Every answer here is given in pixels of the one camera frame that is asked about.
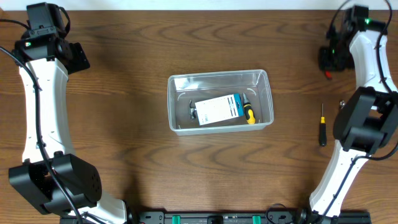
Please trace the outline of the red handled pliers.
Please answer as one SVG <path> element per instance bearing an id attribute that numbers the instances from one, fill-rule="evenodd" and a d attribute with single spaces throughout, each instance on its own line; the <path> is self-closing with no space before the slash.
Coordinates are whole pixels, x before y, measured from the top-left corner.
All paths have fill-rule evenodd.
<path id="1" fill-rule="evenodd" d="M 329 71 L 325 71 L 325 77 L 326 77 L 327 80 L 331 80 L 332 79 L 331 73 Z"/>

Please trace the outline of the stubby yellow black screwdriver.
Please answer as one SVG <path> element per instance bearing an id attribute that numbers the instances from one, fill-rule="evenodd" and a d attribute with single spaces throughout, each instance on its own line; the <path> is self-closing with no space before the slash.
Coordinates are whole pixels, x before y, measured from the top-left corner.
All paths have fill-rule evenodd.
<path id="1" fill-rule="evenodd" d="M 246 121 L 248 122 L 248 124 L 255 124 L 256 119 L 255 119 L 254 111 L 253 111 L 251 103 L 245 93 L 243 93 L 243 110 L 244 110 L 244 115 L 245 115 L 245 118 L 246 118 Z"/>

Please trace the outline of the small claw hammer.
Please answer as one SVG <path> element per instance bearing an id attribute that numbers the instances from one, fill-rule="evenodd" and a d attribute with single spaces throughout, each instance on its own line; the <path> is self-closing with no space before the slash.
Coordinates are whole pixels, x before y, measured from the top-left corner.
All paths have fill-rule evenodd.
<path id="1" fill-rule="evenodd" d="M 195 119 L 197 109 L 192 105 L 192 100 L 189 102 L 189 110 L 190 110 L 190 119 Z"/>

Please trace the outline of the blue white cardboard box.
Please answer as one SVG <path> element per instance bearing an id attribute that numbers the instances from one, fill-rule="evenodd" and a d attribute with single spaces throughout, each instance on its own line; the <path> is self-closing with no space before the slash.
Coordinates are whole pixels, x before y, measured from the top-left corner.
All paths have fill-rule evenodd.
<path id="1" fill-rule="evenodd" d="M 200 126 L 244 115 L 243 104 L 237 93 L 196 102 L 195 108 Z"/>

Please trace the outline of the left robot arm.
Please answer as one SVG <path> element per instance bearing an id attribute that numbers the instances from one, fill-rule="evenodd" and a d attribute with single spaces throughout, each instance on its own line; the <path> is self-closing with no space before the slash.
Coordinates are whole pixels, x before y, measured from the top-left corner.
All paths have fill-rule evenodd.
<path id="1" fill-rule="evenodd" d="M 68 127 L 66 88 L 89 63 L 66 28 L 39 25 L 15 43 L 11 57 L 24 84 L 27 134 L 22 164 L 9 182 L 39 213 L 62 223 L 130 223 L 125 201 L 102 188 L 95 166 L 76 156 Z"/>

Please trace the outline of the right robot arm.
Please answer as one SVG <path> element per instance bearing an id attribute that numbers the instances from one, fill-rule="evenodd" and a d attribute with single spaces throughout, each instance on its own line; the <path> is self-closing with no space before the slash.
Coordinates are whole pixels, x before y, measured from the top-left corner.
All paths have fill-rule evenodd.
<path id="1" fill-rule="evenodd" d="M 344 19 L 340 31 L 328 32 L 318 63 L 324 72 L 355 71 L 356 90 L 340 105 L 333 124 L 335 146 L 331 161 L 309 198 L 310 210 L 297 223 L 361 223 L 368 215 L 345 215 L 341 206 L 349 188 L 367 161 L 383 161 L 397 152 L 376 157 L 397 129 L 397 87 L 386 55 L 388 23 L 368 16 Z"/>

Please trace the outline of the clear plastic container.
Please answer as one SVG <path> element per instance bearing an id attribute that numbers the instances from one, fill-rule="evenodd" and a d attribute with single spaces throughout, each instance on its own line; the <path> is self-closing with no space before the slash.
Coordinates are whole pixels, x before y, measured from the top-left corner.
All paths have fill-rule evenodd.
<path id="1" fill-rule="evenodd" d="M 256 123 L 248 124 L 245 115 L 217 123 L 199 125 L 198 118 L 190 119 L 189 102 L 243 93 L 248 97 Z M 216 134 L 264 129 L 274 121 L 271 86 L 264 70 L 172 75 L 168 80 L 167 109 L 169 126 L 179 136 Z"/>

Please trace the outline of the silver wrench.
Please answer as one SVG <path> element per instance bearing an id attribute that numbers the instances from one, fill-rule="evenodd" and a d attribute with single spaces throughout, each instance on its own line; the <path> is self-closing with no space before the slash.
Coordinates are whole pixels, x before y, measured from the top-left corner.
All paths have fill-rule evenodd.
<path id="1" fill-rule="evenodd" d="M 340 102 L 339 102 L 339 109 L 342 109 L 344 106 L 345 106 L 345 101 L 344 100 L 341 100 Z"/>

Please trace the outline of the thin yellow black screwdriver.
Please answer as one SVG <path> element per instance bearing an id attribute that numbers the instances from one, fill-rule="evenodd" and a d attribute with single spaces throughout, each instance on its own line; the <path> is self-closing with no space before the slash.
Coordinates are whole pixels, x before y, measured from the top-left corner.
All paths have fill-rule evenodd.
<path id="1" fill-rule="evenodd" d="M 322 147 L 327 145 L 326 120 L 325 120 L 325 117 L 323 114 L 323 104 L 321 106 L 321 117 L 320 117 L 320 124 L 319 124 L 318 143 Z"/>

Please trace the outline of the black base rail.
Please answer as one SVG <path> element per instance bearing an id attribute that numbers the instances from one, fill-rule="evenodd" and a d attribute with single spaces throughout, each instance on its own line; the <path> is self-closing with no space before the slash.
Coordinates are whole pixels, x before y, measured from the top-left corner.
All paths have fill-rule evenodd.
<path id="1" fill-rule="evenodd" d="M 143 224 L 294 224 L 294 223 L 337 223 L 371 224 L 368 212 L 342 212 L 339 217 L 317 220 L 304 214 L 304 211 L 273 209 L 264 213 L 164 213 L 142 212 L 128 215 L 128 223 Z"/>

